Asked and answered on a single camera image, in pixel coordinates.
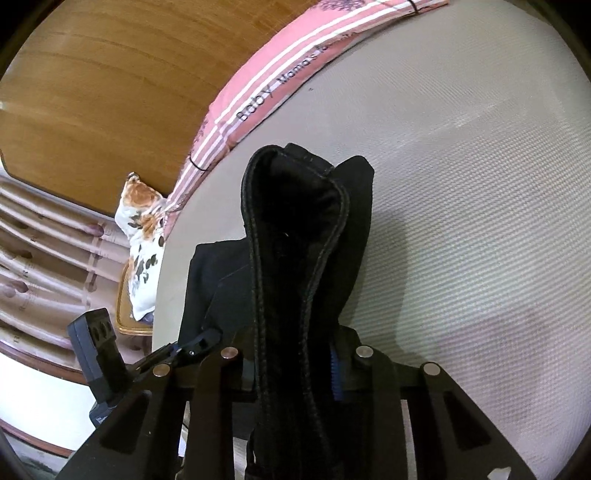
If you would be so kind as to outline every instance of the curtain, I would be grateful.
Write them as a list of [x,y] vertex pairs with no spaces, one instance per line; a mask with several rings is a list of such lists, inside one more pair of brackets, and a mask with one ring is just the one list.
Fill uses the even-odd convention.
[[[128,258],[114,221],[0,177],[0,342],[79,369],[66,327],[101,307],[115,317]],[[149,339],[117,335],[127,363],[150,351]]]

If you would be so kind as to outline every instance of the wooden headboard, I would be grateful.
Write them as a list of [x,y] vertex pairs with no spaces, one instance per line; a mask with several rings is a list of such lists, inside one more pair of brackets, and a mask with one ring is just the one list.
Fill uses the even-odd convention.
[[7,172],[112,215],[129,172],[174,186],[209,103],[317,0],[64,0],[0,80]]

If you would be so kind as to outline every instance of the black fabric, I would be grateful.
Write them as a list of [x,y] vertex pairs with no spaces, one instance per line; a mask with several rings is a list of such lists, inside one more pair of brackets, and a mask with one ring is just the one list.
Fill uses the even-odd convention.
[[[250,276],[245,238],[198,245],[189,266],[178,344],[190,343],[211,326],[218,326],[227,342],[237,330],[251,325]],[[229,303],[217,306],[222,299],[229,299]]]
[[[295,156],[311,155],[305,149],[288,144],[286,151]],[[352,157],[331,170],[349,194],[349,218],[338,243],[336,255],[327,265],[320,285],[330,290],[323,305],[315,306],[327,320],[319,329],[330,330],[353,289],[363,258],[371,224],[374,170],[363,157]],[[330,288],[333,275],[346,277],[340,291]],[[212,244],[200,244],[189,266],[187,290],[179,345],[185,345],[209,327],[218,327],[227,343],[239,329],[252,324],[251,268],[246,238]]]
[[373,176],[362,157],[335,168],[294,144],[264,147],[242,183],[246,238],[196,248],[179,344],[255,326],[250,478],[341,476],[329,341],[361,265]]

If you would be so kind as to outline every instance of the black hair tie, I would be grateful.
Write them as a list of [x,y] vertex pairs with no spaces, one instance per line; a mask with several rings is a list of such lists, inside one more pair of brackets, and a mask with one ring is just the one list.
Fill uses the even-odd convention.
[[198,169],[199,171],[209,171],[207,168],[201,168],[198,167],[195,162],[193,161],[191,155],[189,155],[189,162],[191,162],[193,164],[193,167],[195,167],[196,169]]
[[413,2],[413,0],[408,0],[408,3],[410,3],[413,6],[415,15],[418,15],[417,4]]

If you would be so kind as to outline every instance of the pink pillow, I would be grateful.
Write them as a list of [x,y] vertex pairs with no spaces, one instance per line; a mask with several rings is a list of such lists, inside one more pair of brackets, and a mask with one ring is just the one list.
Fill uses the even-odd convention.
[[397,18],[448,0],[321,0],[255,53],[209,106],[165,212],[165,237],[207,172],[324,65]]

